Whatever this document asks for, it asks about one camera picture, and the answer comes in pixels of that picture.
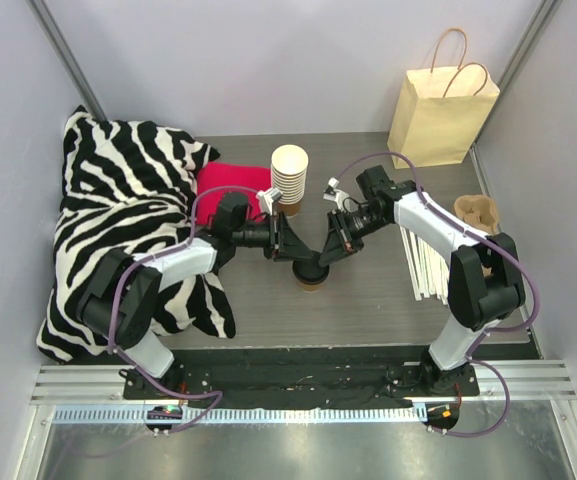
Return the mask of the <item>black plastic cup lid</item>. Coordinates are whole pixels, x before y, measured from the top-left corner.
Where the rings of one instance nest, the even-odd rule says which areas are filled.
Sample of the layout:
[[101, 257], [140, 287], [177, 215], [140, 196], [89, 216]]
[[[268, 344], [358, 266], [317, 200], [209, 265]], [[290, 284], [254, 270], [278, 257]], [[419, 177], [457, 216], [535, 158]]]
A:
[[321, 254], [314, 252], [308, 260], [296, 260], [292, 264], [295, 278], [307, 285], [318, 285], [324, 282], [329, 275], [330, 267], [319, 264]]

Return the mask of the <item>brown paper coffee cup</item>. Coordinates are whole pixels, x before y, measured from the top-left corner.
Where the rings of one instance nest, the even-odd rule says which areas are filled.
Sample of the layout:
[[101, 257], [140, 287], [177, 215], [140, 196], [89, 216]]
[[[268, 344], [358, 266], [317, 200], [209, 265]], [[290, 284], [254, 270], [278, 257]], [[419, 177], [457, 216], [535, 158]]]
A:
[[314, 293], [318, 291], [324, 285], [324, 282], [324, 279], [297, 278], [297, 284], [304, 292], [307, 293]]

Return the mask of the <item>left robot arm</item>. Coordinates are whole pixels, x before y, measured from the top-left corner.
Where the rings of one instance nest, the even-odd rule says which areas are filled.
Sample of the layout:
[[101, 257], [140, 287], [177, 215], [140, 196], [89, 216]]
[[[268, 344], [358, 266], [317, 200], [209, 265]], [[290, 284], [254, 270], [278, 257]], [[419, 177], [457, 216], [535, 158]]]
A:
[[276, 188], [259, 191], [261, 219], [248, 217], [249, 200], [241, 192], [220, 199], [206, 232], [156, 253], [130, 255], [120, 248], [108, 251], [99, 262], [83, 294], [77, 318], [108, 341], [108, 347], [145, 372], [146, 386], [158, 398], [173, 397], [181, 385], [172, 368], [174, 355], [150, 329], [158, 296], [182, 281], [214, 273], [227, 264], [239, 247], [260, 248], [267, 259], [307, 261], [310, 248], [290, 227], [275, 205]]

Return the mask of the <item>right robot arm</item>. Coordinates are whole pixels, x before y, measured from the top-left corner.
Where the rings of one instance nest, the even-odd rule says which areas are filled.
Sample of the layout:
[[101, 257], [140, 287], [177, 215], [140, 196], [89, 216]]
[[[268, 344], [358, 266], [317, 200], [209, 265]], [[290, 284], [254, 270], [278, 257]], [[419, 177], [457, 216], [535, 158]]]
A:
[[328, 267], [360, 252], [365, 236], [388, 225], [410, 231], [446, 261], [450, 316], [422, 353], [418, 380], [428, 393], [443, 394], [454, 385], [485, 331], [525, 302], [514, 240], [471, 228], [414, 181], [396, 183], [381, 166], [364, 170], [356, 182], [364, 199], [350, 211], [338, 179], [328, 181], [324, 197], [335, 207], [327, 214], [328, 233], [318, 265]]

